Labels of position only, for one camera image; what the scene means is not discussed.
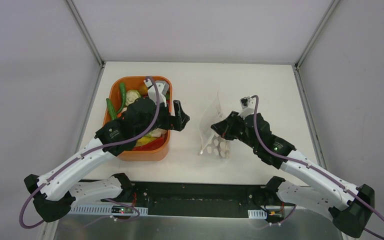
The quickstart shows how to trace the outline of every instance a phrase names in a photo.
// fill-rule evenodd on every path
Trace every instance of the robotic arm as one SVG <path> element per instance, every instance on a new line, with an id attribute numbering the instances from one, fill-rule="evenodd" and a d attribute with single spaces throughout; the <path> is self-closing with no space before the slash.
<path id="1" fill-rule="evenodd" d="M 340 179 L 317 164 L 313 164 L 291 143 L 272 134 L 269 123 L 261 114 L 254 115 L 256 114 L 256 97 L 242 98 L 240 103 L 242 106 L 240 113 L 232 111 L 226 119 L 213 124 L 211 128 L 226 140 L 238 139 L 245 143 L 264 163 L 281 169 L 310 186 L 297 186 L 274 176 L 262 191 L 282 202 L 312 210 L 331 220 L 345 234 L 359 238 L 372 211 L 352 194 L 374 208 L 375 191 L 366 184 L 358 187 Z M 254 126 L 255 117 L 259 136 L 256 135 Z M 339 187 L 332 179 L 341 183 L 344 188 Z"/>
<path id="2" fill-rule="evenodd" d="M 71 208 L 80 204 L 130 196 L 132 184 L 124 173 L 118 173 L 100 181 L 79 181 L 99 165 L 126 150 L 133 149 L 137 140 L 125 144 L 120 142 L 135 138 L 147 129 L 149 129 L 148 132 L 156 128 L 182 131 L 186 126 L 190 118 L 183 112 L 180 101 L 173 101 L 175 116 L 170 115 L 164 92 L 162 92 L 167 89 L 164 83 L 157 82 L 157 87 L 154 87 L 153 83 L 147 79 L 145 84 L 149 88 L 149 97 L 138 98 L 130 104 L 120 118 L 106 123 L 99 129 L 83 149 L 52 171 L 41 176 L 31 174 L 24 179 L 31 194 L 43 185 L 34 195 L 33 204 L 45 222 L 49 223 L 62 218 Z M 159 107 L 156 105 L 157 95 L 161 100 Z M 159 109 L 157 119 L 153 124 L 157 109 Z M 102 148 L 103 145 L 108 144 L 112 146 Z M 59 174 L 48 182 L 55 173 Z"/>

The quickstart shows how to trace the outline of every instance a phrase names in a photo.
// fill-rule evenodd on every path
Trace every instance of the tabletop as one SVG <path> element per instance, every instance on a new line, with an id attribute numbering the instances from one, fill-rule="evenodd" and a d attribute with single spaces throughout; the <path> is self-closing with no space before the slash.
<path id="1" fill-rule="evenodd" d="M 217 94 L 226 117 L 240 112 L 239 99 L 258 95 L 258 112 L 270 123 L 273 134 L 295 145 L 317 164 L 306 116 L 291 65 L 117 62 L 109 61 L 92 104 L 82 138 L 84 146 L 103 125 L 106 101 L 115 81 L 127 76 L 163 76 L 172 84 L 190 121 L 181 132 L 171 131 L 169 152 L 161 161 L 122 161 L 114 158 L 90 172 L 85 179 L 106 179 L 126 173 L 131 181 L 264 185 L 273 176 L 306 186 L 298 178 L 263 163 L 250 147 L 230 142 L 228 159 L 199 155 L 199 122 Z"/>

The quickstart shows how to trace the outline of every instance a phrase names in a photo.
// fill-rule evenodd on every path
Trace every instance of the white wall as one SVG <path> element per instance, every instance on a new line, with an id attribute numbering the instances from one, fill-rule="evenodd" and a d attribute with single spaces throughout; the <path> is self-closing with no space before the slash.
<path id="1" fill-rule="evenodd" d="M 64 1 L 0 0 L 0 240 L 38 236 L 23 179 L 73 153 L 98 71 Z"/>
<path id="2" fill-rule="evenodd" d="M 384 0 L 344 0 L 301 78 L 328 169 L 373 187 L 384 214 Z M 374 214 L 368 227 L 384 235 Z"/>
<path id="3" fill-rule="evenodd" d="M 106 61 L 295 63 L 331 0 L 75 0 Z"/>

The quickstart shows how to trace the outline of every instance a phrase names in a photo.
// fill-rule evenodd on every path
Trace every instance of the bag with white dots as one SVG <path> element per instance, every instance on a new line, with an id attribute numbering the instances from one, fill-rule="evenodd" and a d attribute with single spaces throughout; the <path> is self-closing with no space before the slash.
<path id="1" fill-rule="evenodd" d="M 210 106 L 203 112 L 199 121 L 199 134 L 201 136 L 201 150 L 199 155 L 209 155 L 216 158 L 229 158 L 229 141 L 221 138 L 211 129 L 211 125 L 223 120 L 222 106 L 220 105 L 219 94 Z"/>

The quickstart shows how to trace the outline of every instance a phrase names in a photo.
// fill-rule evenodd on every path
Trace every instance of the orange bin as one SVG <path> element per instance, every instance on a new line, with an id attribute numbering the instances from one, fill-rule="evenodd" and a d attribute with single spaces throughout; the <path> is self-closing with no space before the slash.
<path id="1" fill-rule="evenodd" d="M 120 83 L 124 83 L 126 91 L 129 90 L 138 90 L 139 87 L 144 84 L 146 76 L 126 76 L 118 79 L 111 87 L 111 92 L 109 93 L 109 99 L 114 105 L 114 109 L 117 111 L 120 109 L 121 95 L 120 95 Z M 172 95 L 173 87 L 172 83 L 163 76 L 152 76 L 155 81 L 165 81 L 168 83 L 168 90 L 170 91 L 170 101 L 168 103 L 168 111 L 172 112 Z M 108 109 L 105 110 L 105 117 L 103 118 L 103 125 L 111 121 L 110 114 Z M 167 131 L 167 134 L 164 135 L 164 142 L 160 147 L 155 150 L 133 150 L 133 151 L 124 151 L 117 157 L 123 161 L 160 161 L 166 157 L 169 153 L 169 140 L 170 140 L 170 131 Z"/>

